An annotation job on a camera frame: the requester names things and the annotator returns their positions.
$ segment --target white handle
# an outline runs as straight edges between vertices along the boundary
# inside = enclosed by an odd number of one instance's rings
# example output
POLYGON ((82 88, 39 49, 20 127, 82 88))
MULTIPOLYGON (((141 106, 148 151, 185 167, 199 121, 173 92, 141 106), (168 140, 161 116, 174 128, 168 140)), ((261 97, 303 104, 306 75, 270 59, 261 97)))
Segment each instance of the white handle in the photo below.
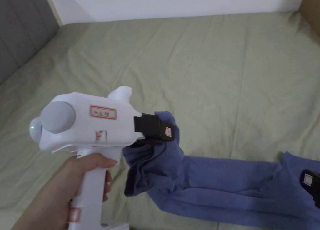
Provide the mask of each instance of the white handle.
MULTIPOLYGON (((78 157, 83 157, 94 152, 97 151, 93 149, 84 149, 80 150, 77 155, 78 157)), ((99 148, 98 152, 119 162, 122 148, 99 148)), ((72 199, 68 230, 108 230, 117 228, 117 226, 113 225, 102 227, 100 222, 105 176, 106 169, 102 168, 94 169, 84 175, 82 186, 72 199)))

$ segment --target mattress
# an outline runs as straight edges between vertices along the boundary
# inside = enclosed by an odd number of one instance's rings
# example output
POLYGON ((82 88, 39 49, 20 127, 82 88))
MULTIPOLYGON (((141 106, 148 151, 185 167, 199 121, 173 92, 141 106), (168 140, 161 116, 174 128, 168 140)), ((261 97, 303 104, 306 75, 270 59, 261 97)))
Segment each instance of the mattress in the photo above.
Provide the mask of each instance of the mattress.
MULTIPOLYGON (((56 95, 106 97, 132 87, 139 112, 167 110, 186 155, 278 161, 289 151, 320 160, 320 39, 297 13, 72 24, 0 85, 0 221, 10 229, 70 156, 45 153, 30 121, 56 95)), ((135 229, 254 229, 160 211, 146 193, 113 181, 102 221, 135 229)))

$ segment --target white wall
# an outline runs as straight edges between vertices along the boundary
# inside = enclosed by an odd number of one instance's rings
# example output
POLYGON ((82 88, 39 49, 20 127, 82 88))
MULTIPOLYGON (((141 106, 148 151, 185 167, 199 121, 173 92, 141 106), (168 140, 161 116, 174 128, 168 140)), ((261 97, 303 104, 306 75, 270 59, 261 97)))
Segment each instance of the white wall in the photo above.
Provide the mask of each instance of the white wall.
POLYGON ((53 0, 63 24, 297 10, 302 0, 53 0))
POLYGON ((59 17, 59 14, 57 13, 57 9, 55 8, 55 6, 54 6, 54 4, 53 4, 53 1, 52 1, 52 0, 48 0, 48 2, 49 2, 49 5, 50 5, 50 7, 51 7, 51 10, 52 10, 55 18, 57 19, 57 22, 58 22, 59 26, 61 26, 61 25, 62 25, 62 22, 61 22, 61 19, 60 19, 60 17, 59 17))

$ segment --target hand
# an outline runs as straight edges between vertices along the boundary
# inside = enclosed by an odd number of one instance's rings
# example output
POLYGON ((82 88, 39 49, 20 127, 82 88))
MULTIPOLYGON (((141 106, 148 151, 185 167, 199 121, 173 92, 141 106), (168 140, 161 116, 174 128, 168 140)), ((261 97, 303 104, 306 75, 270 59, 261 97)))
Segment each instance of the hand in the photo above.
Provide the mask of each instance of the hand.
MULTIPOLYGON (((95 168, 110 168, 117 161, 105 158, 100 153, 77 159, 69 158, 36 195, 25 213, 12 230, 62 230, 67 224, 69 204, 81 185, 86 172, 95 168)), ((103 201, 108 199, 108 182, 111 175, 106 172, 103 201)))

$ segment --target finger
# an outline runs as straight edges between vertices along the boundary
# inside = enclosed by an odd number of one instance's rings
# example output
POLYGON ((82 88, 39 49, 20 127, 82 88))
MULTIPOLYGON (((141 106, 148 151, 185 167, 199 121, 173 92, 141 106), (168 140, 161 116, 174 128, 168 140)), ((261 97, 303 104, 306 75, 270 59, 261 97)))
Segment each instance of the finger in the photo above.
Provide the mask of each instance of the finger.
POLYGON ((102 200, 102 201, 103 201, 103 202, 105 202, 105 201, 107 201, 107 200, 108 200, 108 196, 107 196, 106 194, 104 194, 104 195, 103 195, 103 200, 102 200))
POLYGON ((110 192, 110 186, 109 186, 108 183, 105 183, 105 184, 104 184, 103 193, 104 193, 104 194, 107 194, 107 193, 109 193, 109 192, 110 192))
POLYGON ((98 167, 111 168, 115 166, 116 163, 116 160, 106 158, 101 153, 93 153, 88 156, 78 158, 73 167, 77 173, 84 174, 85 172, 92 171, 98 167))
POLYGON ((106 179, 104 180, 104 182, 110 182, 110 181, 112 181, 112 176, 110 172, 106 171, 106 179))

